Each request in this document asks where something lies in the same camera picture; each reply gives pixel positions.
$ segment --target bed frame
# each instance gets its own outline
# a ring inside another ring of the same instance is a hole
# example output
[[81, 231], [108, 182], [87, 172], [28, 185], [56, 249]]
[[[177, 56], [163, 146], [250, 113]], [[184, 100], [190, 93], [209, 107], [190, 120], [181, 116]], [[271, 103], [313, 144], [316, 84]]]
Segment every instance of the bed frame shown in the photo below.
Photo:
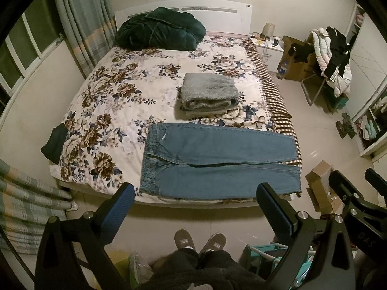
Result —
[[129, 7], [115, 13], [117, 30], [129, 18], [163, 6], [194, 15], [208, 32], [249, 35], [253, 6], [225, 0], [168, 0]]
[[[129, 18], [149, 13], [154, 9], [163, 6], [180, 12], [189, 12], [194, 15], [210, 33], [221, 33], [226, 36], [228, 34], [233, 36], [248, 36], [250, 34], [250, 23], [252, 14], [252, 5], [241, 2], [225, 1], [225, 0], [168, 0], [143, 4], [139, 6], [129, 7], [117, 11], [115, 13], [115, 21], [117, 30]], [[57, 180], [58, 184], [70, 188], [73, 191], [87, 193], [89, 195], [110, 198], [111, 195], [98, 193], [87, 185], [77, 184], [73, 182], [63, 182]], [[296, 198], [295, 194], [284, 195], [282, 198], [286, 200], [293, 200]], [[229, 204], [206, 204], [199, 201], [187, 203], [144, 203], [135, 201], [138, 204], [146, 204], [152, 206], [175, 207], [175, 208], [238, 208], [256, 206], [255, 201], [233, 202]]]

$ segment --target tiled floor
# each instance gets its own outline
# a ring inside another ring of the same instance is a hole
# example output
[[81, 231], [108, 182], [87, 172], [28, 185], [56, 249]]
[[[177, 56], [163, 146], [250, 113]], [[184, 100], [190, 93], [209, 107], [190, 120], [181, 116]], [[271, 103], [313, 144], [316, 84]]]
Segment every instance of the tiled floor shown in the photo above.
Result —
[[[307, 174], [318, 162], [325, 160], [340, 170], [363, 193], [365, 199], [376, 202], [376, 192], [367, 186], [364, 172], [372, 167], [370, 158], [359, 157], [355, 140], [348, 136], [341, 139], [335, 122], [342, 119], [341, 113], [331, 115], [318, 100], [311, 107], [307, 104], [300, 83], [276, 80], [299, 138], [303, 158], [301, 198], [291, 202], [295, 210], [305, 210], [319, 217], [306, 192]], [[69, 218], [80, 217], [86, 210], [96, 210], [103, 199], [82, 193], [76, 195], [80, 204], [78, 211], [68, 213]], [[242, 254], [245, 244], [269, 243], [274, 233], [260, 208], [234, 208], [223, 210], [175, 209], [135, 204], [126, 216], [109, 252], [129, 254], [138, 251], [144, 258], [153, 261], [175, 250], [173, 235], [179, 228], [186, 228], [200, 249], [211, 234], [223, 232], [227, 237], [227, 250], [235, 260]]]

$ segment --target window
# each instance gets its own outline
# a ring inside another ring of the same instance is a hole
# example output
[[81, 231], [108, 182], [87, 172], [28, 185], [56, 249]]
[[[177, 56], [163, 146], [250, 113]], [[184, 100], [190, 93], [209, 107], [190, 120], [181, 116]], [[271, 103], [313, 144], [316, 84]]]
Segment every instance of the window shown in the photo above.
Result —
[[9, 101], [9, 97], [5, 90], [0, 86], [0, 115], [2, 115], [5, 106], [7, 105]]
[[15, 93], [63, 38], [62, 31], [54, 0], [34, 0], [30, 4], [0, 45], [2, 95], [4, 91], [9, 97]]

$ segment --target plastic bottle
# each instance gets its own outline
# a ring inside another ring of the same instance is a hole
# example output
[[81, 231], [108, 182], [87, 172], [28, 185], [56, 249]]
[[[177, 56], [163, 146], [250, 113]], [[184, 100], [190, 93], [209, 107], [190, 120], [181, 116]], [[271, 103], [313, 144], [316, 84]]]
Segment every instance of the plastic bottle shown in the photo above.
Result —
[[277, 77], [280, 80], [284, 78], [284, 75], [285, 75], [286, 71], [288, 70], [288, 66], [289, 66], [289, 63], [287, 61], [282, 63], [281, 68], [279, 69], [279, 71], [277, 73]]

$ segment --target plastic bag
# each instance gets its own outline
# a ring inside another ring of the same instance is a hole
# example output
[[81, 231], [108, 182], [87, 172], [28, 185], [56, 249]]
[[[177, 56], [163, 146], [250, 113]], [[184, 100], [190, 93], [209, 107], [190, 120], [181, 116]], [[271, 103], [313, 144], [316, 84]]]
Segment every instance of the plastic bag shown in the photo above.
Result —
[[134, 252], [129, 257], [129, 274], [130, 287], [134, 289], [147, 282], [152, 277], [153, 271], [147, 261], [140, 254]]

